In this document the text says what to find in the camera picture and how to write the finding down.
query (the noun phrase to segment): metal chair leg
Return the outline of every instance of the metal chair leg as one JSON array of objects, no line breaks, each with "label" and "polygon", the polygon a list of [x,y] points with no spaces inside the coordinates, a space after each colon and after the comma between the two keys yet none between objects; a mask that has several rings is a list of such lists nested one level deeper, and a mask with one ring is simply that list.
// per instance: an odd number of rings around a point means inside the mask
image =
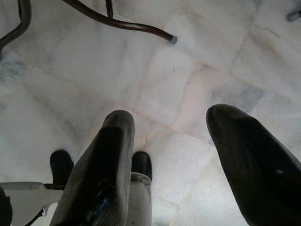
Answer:
[{"label": "metal chair leg", "polygon": [[172,44],[175,44],[178,38],[172,34],[169,34],[159,28],[145,25],[145,24],[135,24],[135,23],[128,23],[120,20],[115,20],[109,17],[106,17],[102,14],[95,12],[94,10],[87,7],[85,4],[81,3],[78,0],[62,0],[66,2],[68,5],[72,6],[82,14],[88,16],[91,19],[94,19],[100,23],[106,24],[108,26],[117,27],[125,30],[132,30],[132,31],[140,31],[140,32],[147,32],[154,35],[157,35],[163,39],[168,40]]},{"label": "metal chair leg", "polygon": [[19,16],[21,23],[16,29],[5,35],[0,39],[0,59],[3,48],[11,43],[13,40],[21,36],[29,27],[32,19],[32,8],[30,0],[18,0],[19,5]]}]

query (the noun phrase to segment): blue stain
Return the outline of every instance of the blue stain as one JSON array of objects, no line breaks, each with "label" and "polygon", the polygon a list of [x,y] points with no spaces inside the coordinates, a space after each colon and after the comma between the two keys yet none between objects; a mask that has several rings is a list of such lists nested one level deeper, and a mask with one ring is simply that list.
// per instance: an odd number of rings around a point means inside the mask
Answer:
[{"label": "blue stain", "polygon": [[96,210],[93,212],[93,217],[98,215],[100,213],[100,211],[102,211],[103,208],[107,205],[108,202],[109,202],[109,198],[105,197],[104,200],[102,201],[102,203],[100,203],[96,206]]}]

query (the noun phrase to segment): white marble tile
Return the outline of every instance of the white marble tile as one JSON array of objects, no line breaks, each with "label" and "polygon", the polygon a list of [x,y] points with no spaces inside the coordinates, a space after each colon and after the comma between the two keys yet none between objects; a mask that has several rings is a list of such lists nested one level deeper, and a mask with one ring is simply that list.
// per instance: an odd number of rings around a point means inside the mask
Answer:
[{"label": "white marble tile", "polygon": [[[61,0],[32,0],[31,5],[32,21],[28,30],[17,40],[10,43],[9,47],[31,65],[37,65],[45,59],[47,54],[72,28],[78,25],[84,16]],[[7,16],[5,21],[11,23],[10,21],[13,19],[18,24],[18,8],[16,6],[14,8],[14,10],[12,7],[9,9],[14,17]],[[12,26],[5,30],[13,30],[15,27]]]},{"label": "white marble tile", "polygon": [[301,9],[300,0],[266,0],[254,22],[255,25],[268,29],[288,42],[293,48],[301,51],[301,20],[293,23],[286,17]]},{"label": "white marble tile", "polygon": [[163,28],[181,6],[180,0],[115,0],[114,3],[119,15],[158,28]]},{"label": "white marble tile", "polygon": [[301,52],[270,30],[252,28],[232,73],[301,103]]},{"label": "white marble tile", "polygon": [[0,120],[0,181],[52,182],[49,158],[63,148],[73,158],[77,141],[70,131],[26,92],[15,98]]},{"label": "white marble tile", "polygon": [[261,0],[189,0],[166,26],[179,41],[176,48],[227,72]]},{"label": "white marble tile", "polygon": [[217,154],[206,166],[173,225],[248,225],[235,202]]},{"label": "white marble tile", "polygon": [[202,173],[213,147],[143,116],[134,118],[137,126],[143,125],[137,129],[135,142],[143,142],[140,150],[147,151],[153,162],[153,194],[180,204]]},{"label": "white marble tile", "polygon": [[199,63],[189,79],[174,125],[185,133],[211,142],[206,126],[209,107],[229,104],[250,112],[264,94],[260,88]]},{"label": "white marble tile", "polygon": [[193,58],[172,46],[160,46],[154,53],[135,109],[171,124],[193,70]]},{"label": "white marble tile", "polygon": [[28,72],[23,84],[41,108],[49,110],[68,128],[68,135],[80,148],[93,126],[102,98],[37,69]]},{"label": "white marble tile", "polygon": [[18,1],[2,1],[0,3],[0,21],[0,38],[2,38],[20,23]]},{"label": "white marble tile", "polygon": [[267,93],[249,114],[255,117],[301,161],[301,106]]},{"label": "white marble tile", "polygon": [[0,181],[52,181],[49,158],[67,150],[75,161],[98,113],[97,94],[27,68],[0,116]]},{"label": "white marble tile", "polygon": [[160,198],[152,197],[152,226],[168,226],[178,214],[179,207]]},{"label": "white marble tile", "polygon": [[105,1],[99,0],[81,0],[83,4],[91,8],[92,10],[101,13],[103,15],[107,15],[107,7]]},{"label": "white marble tile", "polygon": [[156,37],[85,19],[40,67],[101,96],[133,107]]},{"label": "white marble tile", "polygon": [[18,55],[4,51],[3,56],[0,61],[0,117],[16,94],[27,68]]}]

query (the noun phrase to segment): metal frame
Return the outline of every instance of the metal frame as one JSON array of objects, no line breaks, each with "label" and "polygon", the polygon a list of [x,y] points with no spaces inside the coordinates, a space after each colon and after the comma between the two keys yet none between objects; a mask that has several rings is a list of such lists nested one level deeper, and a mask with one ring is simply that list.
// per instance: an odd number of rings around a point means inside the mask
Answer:
[{"label": "metal frame", "polygon": [[[75,8],[77,11],[81,12],[82,14],[88,16],[91,19],[94,19],[100,23],[106,24],[108,26],[117,27],[120,29],[125,30],[132,30],[132,31],[140,31],[140,32],[147,32],[154,35],[157,35],[163,39],[166,39],[172,44],[175,44],[178,38],[172,34],[169,34],[159,28],[145,25],[145,24],[136,24],[136,23],[129,23],[120,20],[113,19],[113,7],[112,1],[106,0],[107,6],[107,13],[108,16],[104,16],[100,13],[95,12],[94,10],[87,7],[85,4],[81,3],[79,0],[62,0],[71,7]],[[21,19],[21,23],[19,26],[5,35],[3,38],[0,39],[0,59],[1,53],[5,46],[11,43],[13,40],[21,36],[29,27],[31,19],[32,19],[32,10],[30,0],[18,0],[19,5],[19,15]]]},{"label": "metal frame", "polygon": [[18,6],[21,23],[18,25],[18,27],[0,39],[0,59],[3,48],[21,36],[28,29],[32,20],[32,8],[30,5],[30,0],[18,0]]}]

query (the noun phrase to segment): marble floor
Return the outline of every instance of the marble floor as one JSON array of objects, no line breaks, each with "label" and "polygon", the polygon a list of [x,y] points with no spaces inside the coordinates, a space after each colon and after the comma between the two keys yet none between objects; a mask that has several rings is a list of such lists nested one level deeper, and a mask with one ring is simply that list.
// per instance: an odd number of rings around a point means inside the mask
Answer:
[{"label": "marble floor", "polygon": [[[104,0],[83,2],[105,12]],[[16,3],[0,3],[0,36],[18,24]],[[114,0],[115,18],[163,28],[173,46],[32,0],[29,30],[0,62],[0,181],[51,182],[54,150],[76,161],[125,109],[134,151],[153,161],[153,226],[246,226],[205,114],[237,106],[301,160],[301,20],[285,19],[296,9],[301,0]]]}]

